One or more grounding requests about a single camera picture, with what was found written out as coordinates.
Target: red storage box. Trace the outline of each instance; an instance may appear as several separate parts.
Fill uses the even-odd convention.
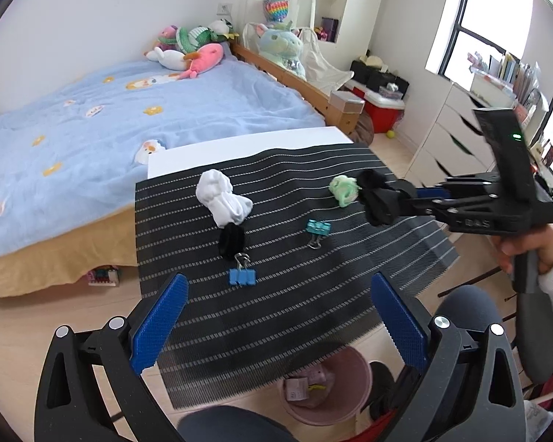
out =
[[[352,88],[352,93],[364,99],[364,110],[371,117],[376,133],[386,133],[392,129],[406,108],[402,99],[385,98],[372,91],[365,93],[356,87]]]

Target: white drawer cabinet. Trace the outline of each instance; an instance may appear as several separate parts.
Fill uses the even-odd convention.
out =
[[[493,166],[494,155],[473,114],[479,107],[484,106],[453,85],[406,179],[416,186],[433,186],[447,176],[485,172]]]

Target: white sock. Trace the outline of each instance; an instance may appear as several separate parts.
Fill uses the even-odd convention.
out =
[[[216,169],[210,169],[201,174],[196,196],[199,202],[211,211],[215,224],[220,228],[225,227],[229,222],[242,224],[252,211],[252,201],[244,196],[233,194],[233,186],[229,178]]]

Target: placemat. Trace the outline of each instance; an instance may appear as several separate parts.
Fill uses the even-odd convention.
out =
[[[220,230],[195,197],[201,173],[219,169],[254,202],[242,223],[257,285],[231,287]],[[340,208],[328,190],[339,174],[393,174],[368,148],[337,144],[257,155],[143,181],[136,188],[136,245],[144,298],[168,275],[189,279],[189,302],[158,366],[174,408],[252,390],[321,359],[380,322],[370,280],[384,269],[411,295],[457,258],[430,217],[373,227],[363,207]],[[309,219],[331,223],[313,250]]]

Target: yellow bed skirt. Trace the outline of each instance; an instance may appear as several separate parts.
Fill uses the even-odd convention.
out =
[[[71,284],[89,270],[136,266],[132,206],[69,233],[0,257],[0,298]]]

